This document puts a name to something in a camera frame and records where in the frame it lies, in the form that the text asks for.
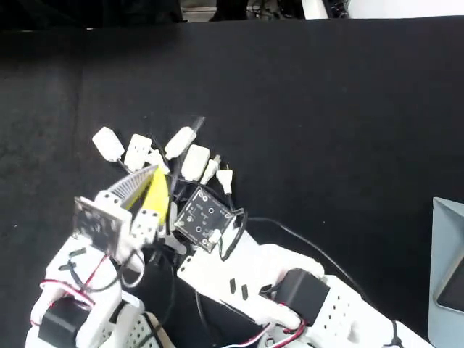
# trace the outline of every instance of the black table surface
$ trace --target black table surface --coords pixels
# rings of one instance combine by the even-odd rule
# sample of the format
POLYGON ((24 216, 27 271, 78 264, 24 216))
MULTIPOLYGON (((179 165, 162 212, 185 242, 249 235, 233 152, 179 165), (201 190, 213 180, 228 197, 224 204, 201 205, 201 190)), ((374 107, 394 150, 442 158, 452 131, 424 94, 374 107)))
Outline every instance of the black table surface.
MULTIPOLYGON (((312 239, 377 308, 427 332, 432 197, 464 196, 464 18, 222 22, 0 36, 0 336, 20 347, 45 267, 70 234, 73 197, 123 173, 91 143, 165 143, 198 115, 198 142, 235 170, 237 205, 312 239)), ((260 243, 317 257, 273 226, 260 243)), ((208 347, 178 280, 166 325, 208 347)), ((162 317, 168 270, 136 293, 162 317)), ((256 328, 206 301, 225 337, 256 328)))

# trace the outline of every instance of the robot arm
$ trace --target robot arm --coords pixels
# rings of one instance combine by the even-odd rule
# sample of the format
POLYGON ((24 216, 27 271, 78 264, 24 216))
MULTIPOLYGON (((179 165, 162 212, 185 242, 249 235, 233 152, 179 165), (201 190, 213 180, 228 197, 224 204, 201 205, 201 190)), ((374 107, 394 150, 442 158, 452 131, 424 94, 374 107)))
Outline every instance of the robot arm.
MULTIPOLYGON (((193 138, 188 133, 186 146, 193 138)), ((137 333, 140 325, 148 325, 144 304, 122 290, 122 285, 136 286, 141 280, 145 246, 156 241, 186 254, 185 245, 166 231, 170 200, 165 175, 156 165, 142 168, 143 158, 138 162, 136 172, 101 191, 94 201, 76 199, 73 235, 46 269, 41 296, 31 312, 27 348, 173 347, 170 341, 161 345, 155 335, 144 339, 143 330, 137 333), (148 186, 133 219, 128 209, 148 186), (138 280, 128 284, 111 259, 140 273, 138 280)), ((255 342, 259 348, 432 347, 403 324, 386 318, 339 278, 326 275, 313 258, 275 244, 259 245, 244 232, 243 223, 235 226, 236 215, 221 204, 202 206, 214 199, 208 200, 199 189, 192 195, 198 201, 187 203, 179 214, 185 220, 169 219, 196 244, 177 276, 199 293, 265 326, 250 342, 225 348, 255 342), (205 233, 206 225, 218 219, 225 222, 218 225, 223 231, 213 226, 205 233), (222 246, 231 250, 227 257, 222 246)))
MULTIPOLYGON (((303 348, 308 344, 315 348, 432 347, 403 324, 386 318, 336 276, 324 274, 322 265, 310 257, 275 244, 258 245, 248 233, 225 262, 218 252, 209 254, 199 249, 179 268, 179 278, 255 323, 280 324, 296 330, 305 320, 310 325, 288 347, 303 348), (287 280, 292 270, 298 276, 287 280), (276 299, 262 295, 266 286, 283 282, 293 292, 291 304, 277 303, 276 299), (306 318, 291 308, 304 312, 306 318)), ((265 342, 278 342, 290 336, 275 326, 263 336, 259 347, 271 347, 265 342)))

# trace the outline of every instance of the yellow object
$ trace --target yellow object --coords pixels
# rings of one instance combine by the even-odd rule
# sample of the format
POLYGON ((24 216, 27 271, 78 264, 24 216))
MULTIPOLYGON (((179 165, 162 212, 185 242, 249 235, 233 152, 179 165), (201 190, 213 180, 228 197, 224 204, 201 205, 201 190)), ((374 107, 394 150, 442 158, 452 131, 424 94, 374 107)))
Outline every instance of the yellow object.
POLYGON ((169 191, 167 189, 166 175, 161 168, 153 173, 152 183, 146 193, 142 209, 153 210, 159 215, 159 224, 166 221, 167 207, 169 205, 169 191))

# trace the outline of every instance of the wire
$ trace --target wire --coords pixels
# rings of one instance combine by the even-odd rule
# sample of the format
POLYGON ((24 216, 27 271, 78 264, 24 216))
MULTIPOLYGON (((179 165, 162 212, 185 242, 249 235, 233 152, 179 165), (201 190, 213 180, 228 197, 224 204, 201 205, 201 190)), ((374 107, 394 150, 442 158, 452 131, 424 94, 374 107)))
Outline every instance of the wire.
POLYGON ((324 256, 341 274, 343 274, 343 276, 356 288, 356 290, 360 293, 364 300, 370 303, 367 296, 365 295, 365 292, 363 291, 363 288, 348 274, 346 270, 344 270, 334 259, 332 259, 328 254, 326 254, 326 252, 324 252, 318 245, 306 239, 305 237, 299 235, 297 232, 293 231, 292 229, 290 229, 289 227, 285 226, 283 223, 280 223, 277 220, 268 217, 250 217, 248 220, 257 223, 273 223, 285 232, 291 234, 293 237, 298 238, 300 241, 303 241, 304 243, 312 247, 319 254, 324 256))
POLYGON ((204 316, 204 310, 202 306, 201 297, 197 290, 195 290, 195 302, 196 302, 196 309, 198 311, 198 316, 200 317, 200 321, 202 322, 203 328, 206 331, 208 337, 210 338, 213 348, 216 348, 218 344, 216 343, 216 339, 214 335, 212 334, 212 329, 208 323, 208 320, 204 316))
POLYGON ((103 292, 103 291, 111 288, 113 285, 115 285, 122 278, 124 270, 126 270, 128 268, 129 262, 132 260, 132 257, 135 254, 138 256, 138 258, 142 262, 144 262, 144 260, 138 254, 137 250, 135 250, 135 249, 132 250, 132 252, 130 252, 130 254, 129 254, 129 257, 126 259, 126 261, 124 261, 124 263, 121 265, 120 269, 117 270, 117 274, 116 274, 115 278, 112 281, 110 281, 107 285, 105 285, 105 286, 103 286, 101 288, 91 288, 90 286, 88 286, 87 284, 82 282, 79 275, 76 273, 76 271, 74 269, 75 266, 73 265, 73 263, 70 260, 68 260, 67 265, 68 265, 69 271, 71 272, 72 279, 80 287, 81 291, 88 292, 88 293, 103 292))
POLYGON ((95 301, 92 300, 89 296, 84 294, 82 291, 74 289, 70 284, 65 283, 64 281, 58 281, 57 279, 43 279, 40 283, 40 287, 42 289, 45 286, 55 285, 55 287, 65 290, 68 294, 73 295, 76 299, 84 302, 86 305, 93 307, 95 305, 95 301))
POLYGON ((121 165, 121 167, 123 167, 123 169, 127 172, 127 174, 132 174, 129 167, 127 165, 125 165, 125 163, 123 161, 121 161, 120 158, 117 159, 117 163, 119 163, 121 165))
POLYGON ((261 337, 272 328, 273 326, 271 324, 267 324, 261 332, 259 332, 255 337, 252 337, 248 341, 242 344, 230 344, 222 348, 244 348, 244 347, 251 346, 252 344, 258 342, 261 339, 261 337))
POLYGON ((303 334, 305 329, 306 329, 306 321, 302 320, 302 322, 299 324, 298 330, 292 336, 287 337, 286 339, 283 339, 282 341, 273 344, 269 348, 285 347, 290 342, 293 342, 294 340, 298 339, 298 337, 300 337, 303 334))
POLYGON ((227 203, 229 204, 229 208, 231 209, 231 212, 233 212, 235 208, 233 205, 232 194, 226 194, 226 197, 227 197, 227 203))
MULTIPOLYGON (((192 130, 194 131, 194 134, 196 134, 198 132, 198 130, 201 128, 201 126, 203 125, 203 122, 204 122, 204 117, 198 117, 194 124, 192 125, 192 130)), ((190 145, 191 145, 191 142, 190 144, 182 151, 179 159, 178 159, 178 162, 175 166, 175 169, 171 175, 171 183, 170 183, 170 189, 168 191, 168 201, 167 201, 167 212, 166 212, 166 234, 167 235, 170 235, 171 233, 171 229, 170 229, 170 219, 171 219, 171 201, 173 200, 173 195, 175 193, 175 187, 177 185, 177 182, 181 176, 181 171, 182 171, 182 165, 183 165, 183 162, 185 161, 186 157, 187 157, 187 152, 189 152, 189 149, 190 149, 190 145)))
POLYGON ((223 239, 222 237, 219 239, 219 256, 223 262, 226 261, 231 256, 232 251, 235 249, 240 238, 243 236, 245 232, 245 227, 247 226, 247 221, 248 221, 248 212, 244 211, 244 216, 241 220, 241 225, 239 227, 239 230, 237 231, 237 234, 235 235, 235 237, 233 237, 233 241, 231 242, 231 244, 225 251, 224 255, 223 255, 223 239))
POLYGON ((169 298, 169 305, 167 306, 165 317, 159 321, 158 325, 154 327, 152 332, 147 334, 144 339, 142 339, 134 348, 142 348, 145 343, 147 343, 152 337, 155 337, 158 332, 162 329, 164 324, 166 324, 167 320, 169 319, 171 312, 173 311, 174 304, 175 304, 175 272, 174 272, 174 265, 169 261, 165 254, 163 254, 167 263, 170 265, 171 269, 171 296, 169 298))
POLYGON ((135 288, 142 281, 142 278, 144 277, 144 274, 145 274, 145 262, 142 261, 141 264, 142 264, 142 269, 140 273, 138 274, 138 278, 133 283, 128 283, 126 279, 124 278, 124 273, 121 274, 121 283, 123 283, 123 285, 126 288, 129 288, 129 289, 135 288))

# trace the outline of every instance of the connector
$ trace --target connector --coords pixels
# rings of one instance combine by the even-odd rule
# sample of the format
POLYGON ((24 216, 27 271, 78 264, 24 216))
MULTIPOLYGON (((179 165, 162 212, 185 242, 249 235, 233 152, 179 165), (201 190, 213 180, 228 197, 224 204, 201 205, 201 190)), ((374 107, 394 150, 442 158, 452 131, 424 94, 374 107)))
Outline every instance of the connector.
POLYGON ((177 158, 196 138, 196 133, 190 127, 182 127, 165 147, 166 158, 171 160, 177 158))
POLYGON ((216 172, 216 178, 219 180, 220 184, 223 186, 225 194, 232 194, 232 169, 218 170, 216 172))
POLYGON ((152 149, 152 140, 145 136, 134 134, 130 140, 128 151, 125 153, 124 164, 131 172, 144 167, 146 157, 152 149))
POLYGON ((210 159, 208 161, 208 165, 206 166, 206 169, 204 170, 203 178, 200 180, 200 183, 202 185, 206 185, 211 178, 216 174, 216 172, 219 170, 219 164, 220 164, 220 155, 217 154, 214 159, 210 159))
POLYGON ((182 176, 190 181, 198 181, 210 158, 210 149, 193 144, 188 149, 182 165, 182 176))
POLYGON ((150 165, 157 165, 163 169, 165 174, 169 174, 170 170, 169 167, 165 164, 159 149, 150 149, 150 152, 146 156, 145 162, 149 163, 150 165))
POLYGON ((108 162, 116 162, 124 153, 124 146, 117 138, 115 132, 108 127, 103 127, 92 138, 93 143, 100 154, 108 162))

